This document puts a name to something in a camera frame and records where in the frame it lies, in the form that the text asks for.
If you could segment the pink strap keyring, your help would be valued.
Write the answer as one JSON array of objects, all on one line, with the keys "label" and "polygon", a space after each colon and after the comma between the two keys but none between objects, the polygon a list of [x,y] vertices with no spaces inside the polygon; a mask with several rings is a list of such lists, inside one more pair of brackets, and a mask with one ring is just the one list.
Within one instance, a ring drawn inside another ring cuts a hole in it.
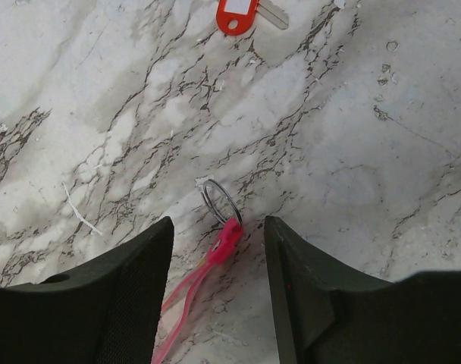
[{"label": "pink strap keyring", "polygon": [[[224,217],[220,210],[215,207],[209,195],[210,188],[217,190],[227,200],[227,203],[233,210],[233,215],[231,217]],[[152,357],[153,363],[161,363],[164,361],[186,323],[200,284],[215,266],[223,265],[227,261],[234,253],[240,238],[243,236],[242,216],[226,189],[216,180],[209,178],[202,182],[200,190],[205,205],[218,223],[222,225],[222,228],[196,268],[188,275],[184,276],[183,280],[164,299],[161,314],[165,314],[181,294],[185,295],[180,317],[157,347]]]}]

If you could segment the red tagged silver key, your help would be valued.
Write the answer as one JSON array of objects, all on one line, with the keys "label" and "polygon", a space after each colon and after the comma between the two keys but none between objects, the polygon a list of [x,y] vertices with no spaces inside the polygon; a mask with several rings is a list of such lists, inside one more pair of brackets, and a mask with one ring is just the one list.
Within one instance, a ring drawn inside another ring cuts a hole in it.
[{"label": "red tagged silver key", "polygon": [[280,30],[289,27],[288,15],[268,0],[220,0],[215,19],[221,32],[229,36],[239,36],[250,30],[257,14]]}]

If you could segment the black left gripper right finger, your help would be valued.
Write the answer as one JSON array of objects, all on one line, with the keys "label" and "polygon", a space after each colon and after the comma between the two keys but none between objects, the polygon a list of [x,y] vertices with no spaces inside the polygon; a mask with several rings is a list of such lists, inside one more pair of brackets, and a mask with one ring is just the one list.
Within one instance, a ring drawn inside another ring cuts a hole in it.
[{"label": "black left gripper right finger", "polygon": [[273,216],[264,240],[280,362],[461,363],[461,271],[383,281]]}]

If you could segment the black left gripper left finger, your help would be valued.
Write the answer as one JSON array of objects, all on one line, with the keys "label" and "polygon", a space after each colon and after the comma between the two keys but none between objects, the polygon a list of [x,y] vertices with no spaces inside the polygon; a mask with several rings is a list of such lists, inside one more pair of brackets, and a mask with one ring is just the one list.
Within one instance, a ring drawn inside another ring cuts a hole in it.
[{"label": "black left gripper left finger", "polygon": [[133,239],[38,284],[0,288],[0,363],[148,363],[174,226]]}]

